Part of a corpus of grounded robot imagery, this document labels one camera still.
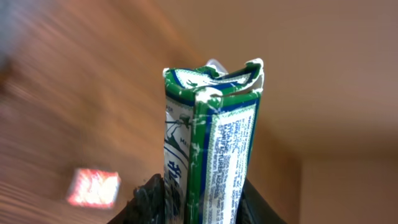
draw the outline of blurred background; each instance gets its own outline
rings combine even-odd
[[[163,170],[164,67],[260,57],[248,178],[287,223],[397,223],[398,2],[0,0],[0,223],[106,223]],[[69,206],[119,172],[114,210]]]

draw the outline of beige wall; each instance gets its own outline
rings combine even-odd
[[[281,218],[299,223],[301,163],[262,125],[256,128],[248,178]]]
[[[266,65],[262,122],[307,154],[398,154],[398,1],[155,0],[207,58]]]
[[[301,224],[398,223],[398,160],[307,159]]]

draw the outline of brown wooden surface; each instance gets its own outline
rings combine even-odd
[[[106,223],[163,170],[162,69],[203,61],[148,1],[9,2],[0,223]],[[65,202],[78,167],[119,172],[115,209]]]

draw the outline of black object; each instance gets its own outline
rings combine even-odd
[[[164,181],[153,175],[134,190],[134,198],[108,224],[164,224]],[[261,197],[249,180],[245,180],[236,224],[286,224]]]
[[[134,190],[134,198],[108,224],[163,224],[164,182],[160,174]]]
[[[236,224],[260,223],[286,224],[246,179],[236,215]]]

